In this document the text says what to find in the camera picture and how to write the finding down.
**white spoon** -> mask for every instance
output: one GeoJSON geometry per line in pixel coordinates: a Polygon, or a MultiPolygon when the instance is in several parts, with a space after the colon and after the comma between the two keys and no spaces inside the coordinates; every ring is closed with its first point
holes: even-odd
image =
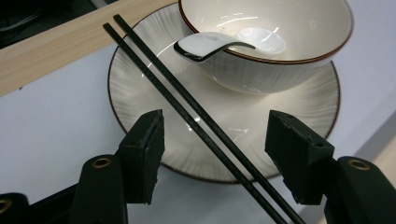
{"type": "Polygon", "coordinates": [[[188,35],[174,45],[177,53],[195,62],[203,62],[230,46],[257,50],[265,58],[274,57],[286,49],[286,43],[275,32],[261,28],[246,28],[233,36],[218,32],[188,35]]]}

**white plate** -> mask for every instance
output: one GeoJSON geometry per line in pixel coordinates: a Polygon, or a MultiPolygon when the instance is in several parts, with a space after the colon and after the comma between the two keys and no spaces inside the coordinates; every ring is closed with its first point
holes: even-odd
{"type": "MultiPolygon", "coordinates": [[[[177,4],[152,13],[139,22],[134,30],[264,176],[278,174],[278,170],[264,152],[270,109],[292,114],[321,136],[327,136],[331,131],[340,103],[338,78],[333,64],[325,66],[315,76],[291,90],[267,96],[248,95],[221,87],[203,74],[199,64],[188,62],[175,53],[173,44],[190,33],[180,16],[177,4]]],[[[202,124],[241,171],[252,179],[248,171],[192,112],[161,74],[138,50],[136,53],[147,62],[156,76],[202,124]]],[[[116,49],[109,68],[108,90],[114,113],[125,131],[129,131],[142,114],[154,109],[163,110],[165,166],[199,179],[235,181],[233,175],[121,49],[116,49]]]]}

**white table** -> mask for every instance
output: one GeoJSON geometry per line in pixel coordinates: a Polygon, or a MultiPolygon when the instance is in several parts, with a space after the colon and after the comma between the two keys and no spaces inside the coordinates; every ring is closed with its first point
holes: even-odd
{"type": "MultiPolygon", "coordinates": [[[[371,161],[382,148],[368,146],[384,146],[387,136],[395,134],[387,123],[396,120],[396,2],[348,2],[355,27],[334,58],[342,99],[328,141],[336,147],[335,158],[358,155],[371,161]]],[[[0,98],[0,193],[21,192],[35,203],[77,183],[86,160],[117,150],[124,132],[106,89],[115,47],[100,49],[0,98]]],[[[163,167],[158,177],[151,206],[128,205],[130,223],[270,220],[240,185],[206,183],[163,167]]],[[[297,211],[304,209],[295,204],[280,177],[271,183],[297,211]]],[[[307,209],[304,217],[309,219],[307,209]]]]}

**chopsticks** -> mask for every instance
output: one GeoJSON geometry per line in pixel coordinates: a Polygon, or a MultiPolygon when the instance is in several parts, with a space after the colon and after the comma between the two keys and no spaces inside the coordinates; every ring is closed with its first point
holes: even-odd
{"type": "MultiPolygon", "coordinates": [[[[195,101],[195,99],[187,92],[183,85],[172,75],[172,73],[164,66],[164,64],[155,56],[149,47],[140,39],[134,30],[120,16],[114,16],[114,20],[121,29],[133,40],[140,50],[151,60],[163,76],[171,83],[171,85],[179,92],[183,99],[194,109],[201,117],[206,125],[215,133],[215,135],[231,150],[235,157],[247,168],[252,176],[260,183],[274,201],[284,210],[294,223],[304,223],[295,211],[286,203],[279,193],[271,186],[268,180],[257,170],[250,160],[242,153],[236,144],[227,136],[220,126],[205,112],[205,110],[195,101]]],[[[177,113],[191,126],[198,136],[206,143],[220,161],[230,170],[230,172],[238,179],[252,197],[262,206],[268,215],[277,223],[286,223],[283,217],[269,204],[266,199],[259,193],[253,184],[242,174],[242,172],[231,162],[224,152],[216,145],[209,135],[201,128],[201,126],[193,119],[186,109],[177,101],[172,93],[165,88],[161,81],[148,69],[148,67],[139,59],[134,51],[126,44],[126,42],[118,35],[109,23],[104,24],[105,30],[117,42],[128,57],[136,64],[137,67],[146,75],[154,87],[166,98],[177,113]]]]}

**brown bowl rim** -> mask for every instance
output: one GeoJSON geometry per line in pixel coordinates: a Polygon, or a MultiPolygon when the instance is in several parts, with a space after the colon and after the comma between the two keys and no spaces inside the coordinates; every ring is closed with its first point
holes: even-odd
{"type": "MultiPolygon", "coordinates": [[[[182,4],[182,0],[178,0],[178,9],[180,11],[181,17],[183,18],[183,21],[186,22],[186,24],[190,27],[190,29],[195,32],[196,34],[200,33],[191,23],[190,21],[187,19],[186,14],[184,13],[183,10],[183,4],[182,4]]],[[[346,9],[349,12],[350,15],[350,21],[351,21],[351,27],[349,30],[349,34],[347,35],[346,39],[344,40],[343,43],[341,43],[340,46],[338,46],[337,48],[331,50],[330,52],[327,52],[325,54],[322,54],[318,57],[314,57],[314,58],[308,58],[308,59],[302,59],[302,60],[289,60],[289,61],[282,61],[282,60],[270,60],[270,59],[264,59],[264,58],[257,58],[257,57],[253,57],[253,56],[249,56],[243,53],[239,53],[230,49],[226,49],[224,50],[224,52],[231,54],[233,56],[236,56],[238,58],[242,58],[242,59],[247,59],[253,62],[257,62],[257,63],[271,63],[271,64],[284,64],[284,65],[296,65],[296,64],[305,64],[305,63],[316,63],[316,62],[320,62],[323,61],[327,58],[332,57],[336,52],[338,52],[346,43],[347,41],[350,39],[350,37],[352,36],[353,30],[354,30],[354,19],[353,19],[353,14],[352,14],[352,10],[349,6],[349,3],[347,1],[344,0],[344,3],[346,4],[346,9]]]]}

